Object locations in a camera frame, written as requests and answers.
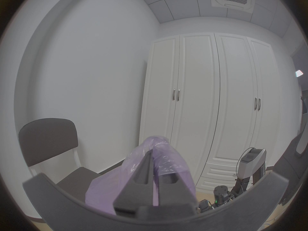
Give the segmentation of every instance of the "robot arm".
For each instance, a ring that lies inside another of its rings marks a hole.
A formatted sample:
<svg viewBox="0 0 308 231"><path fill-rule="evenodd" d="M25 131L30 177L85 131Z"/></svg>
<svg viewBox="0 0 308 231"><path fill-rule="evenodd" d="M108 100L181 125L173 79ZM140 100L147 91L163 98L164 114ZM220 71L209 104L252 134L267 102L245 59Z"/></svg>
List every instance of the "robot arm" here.
<svg viewBox="0 0 308 231"><path fill-rule="evenodd" d="M231 190L235 197L246 191L251 176L253 184L255 184L265 175L265 158L266 150L255 148L242 157L238 167L236 184Z"/></svg>

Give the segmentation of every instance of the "white wardrobe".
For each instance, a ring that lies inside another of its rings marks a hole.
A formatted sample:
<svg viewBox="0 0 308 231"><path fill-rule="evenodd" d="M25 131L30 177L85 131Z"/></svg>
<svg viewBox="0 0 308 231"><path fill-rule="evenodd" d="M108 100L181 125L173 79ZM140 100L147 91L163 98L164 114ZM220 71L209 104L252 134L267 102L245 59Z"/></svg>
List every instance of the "white wardrobe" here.
<svg viewBox="0 0 308 231"><path fill-rule="evenodd" d="M153 42L139 144L165 136L187 162L198 191L235 185L249 147L274 149L279 76L269 44L223 33L184 34Z"/></svg>

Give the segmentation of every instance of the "cable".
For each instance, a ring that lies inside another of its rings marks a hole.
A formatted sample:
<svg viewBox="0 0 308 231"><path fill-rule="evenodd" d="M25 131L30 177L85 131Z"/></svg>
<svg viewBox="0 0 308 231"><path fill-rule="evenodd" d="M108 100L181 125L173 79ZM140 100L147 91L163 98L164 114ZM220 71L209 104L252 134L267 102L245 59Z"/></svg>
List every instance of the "cable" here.
<svg viewBox="0 0 308 231"><path fill-rule="evenodd" d="M237 177L237 165L241 159L241 157L244 155L245 152L247 152L249 149L255 149L254 147L249 147L248 149L246 149L243 154L240 156L239 160L237 161L237 164L236 164L236 167L235 167L235 174L236 174L236 177Z"/></svg>

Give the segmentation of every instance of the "trash bag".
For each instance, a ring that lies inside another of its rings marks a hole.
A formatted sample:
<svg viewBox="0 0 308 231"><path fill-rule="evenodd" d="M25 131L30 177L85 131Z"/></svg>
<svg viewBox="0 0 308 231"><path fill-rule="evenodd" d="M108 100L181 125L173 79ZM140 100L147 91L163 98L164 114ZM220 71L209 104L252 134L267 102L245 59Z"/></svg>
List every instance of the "trash bag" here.
<svg viewBox="0 0 308 231"><path fill-rule="evenodd" d="M86 192L86 204L115 215L116 213L113 208L114 200L125 187L149 150L153 150L154 206L158 205L158 189L156 186L160 175L179 173L193 196L196 196L196 188L189 168L181 155L169 144L168 139L165 137L148 137L125 158L120 167L95 178L91 182Z"/></svg>

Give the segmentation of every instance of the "chair seat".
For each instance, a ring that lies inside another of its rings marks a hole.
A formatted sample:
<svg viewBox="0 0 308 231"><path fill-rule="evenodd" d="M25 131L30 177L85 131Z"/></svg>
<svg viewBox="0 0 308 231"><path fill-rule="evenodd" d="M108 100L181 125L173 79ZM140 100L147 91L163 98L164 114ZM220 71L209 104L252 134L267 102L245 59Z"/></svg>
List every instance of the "chair seat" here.
<svg viewBox="0 0 308 231"><path fill-rule="evenodd" d="M85 203L85 194L93 179L101 176L85 167L80 167L70 173L57 185L68 194Z"/></svg>

